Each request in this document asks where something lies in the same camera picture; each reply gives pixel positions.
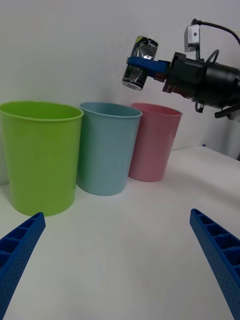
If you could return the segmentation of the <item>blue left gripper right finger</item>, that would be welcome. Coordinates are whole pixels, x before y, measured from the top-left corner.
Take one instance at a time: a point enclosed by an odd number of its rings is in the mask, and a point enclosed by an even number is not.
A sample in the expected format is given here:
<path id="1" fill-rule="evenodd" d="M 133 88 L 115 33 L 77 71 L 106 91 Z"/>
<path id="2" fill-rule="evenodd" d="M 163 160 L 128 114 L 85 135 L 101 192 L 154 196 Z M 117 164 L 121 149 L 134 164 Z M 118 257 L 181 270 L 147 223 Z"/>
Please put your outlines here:
<path id="1" fill-rule="evenodd" d="M 240 240 L 195 208 L 189 223 L 233 318 L 240 319 Z"/>

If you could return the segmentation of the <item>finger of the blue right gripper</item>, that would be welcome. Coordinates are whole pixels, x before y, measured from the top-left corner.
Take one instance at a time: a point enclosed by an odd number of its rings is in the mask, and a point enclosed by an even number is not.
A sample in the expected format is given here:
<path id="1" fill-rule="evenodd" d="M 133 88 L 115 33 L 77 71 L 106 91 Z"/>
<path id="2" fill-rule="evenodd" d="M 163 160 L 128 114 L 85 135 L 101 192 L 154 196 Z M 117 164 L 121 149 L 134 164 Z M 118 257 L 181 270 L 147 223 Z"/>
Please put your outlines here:
<path id="1" fill-rule="evenodd" d="M 147 74 L 165 74 L 171 62 L 165 60 L 153 60 L 141 57 L 129 57 L 127 64 L 145 70 Z"/>

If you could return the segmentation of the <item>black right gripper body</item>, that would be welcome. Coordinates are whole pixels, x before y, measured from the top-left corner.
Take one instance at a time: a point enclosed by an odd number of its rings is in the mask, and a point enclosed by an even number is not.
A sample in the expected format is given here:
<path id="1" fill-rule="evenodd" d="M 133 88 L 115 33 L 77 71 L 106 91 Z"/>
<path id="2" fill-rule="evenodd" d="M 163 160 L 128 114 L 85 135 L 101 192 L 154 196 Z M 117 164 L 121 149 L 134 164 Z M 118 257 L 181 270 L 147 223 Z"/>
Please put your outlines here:
<path id="1" fill-rule="evenodd" d="M 208 63 L 204 59 L 194 60 L 176 52 L 171 61 L 162 62 L 165 63 L 163 92 L 178 94 L 197 103 L 207 102 L 204 82 Z"/>

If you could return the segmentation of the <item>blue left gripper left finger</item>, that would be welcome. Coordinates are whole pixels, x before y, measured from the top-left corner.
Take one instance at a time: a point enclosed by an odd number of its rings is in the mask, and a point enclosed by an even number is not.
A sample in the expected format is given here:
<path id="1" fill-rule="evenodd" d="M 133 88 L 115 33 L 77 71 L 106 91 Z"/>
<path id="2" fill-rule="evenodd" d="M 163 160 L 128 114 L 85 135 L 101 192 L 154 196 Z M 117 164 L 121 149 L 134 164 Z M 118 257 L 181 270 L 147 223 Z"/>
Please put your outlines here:
<path id="1" fill-rule="evenodd" d="M 0 319 L 45 227 L 44 214 L 38 212 L 0 240 Z"/>

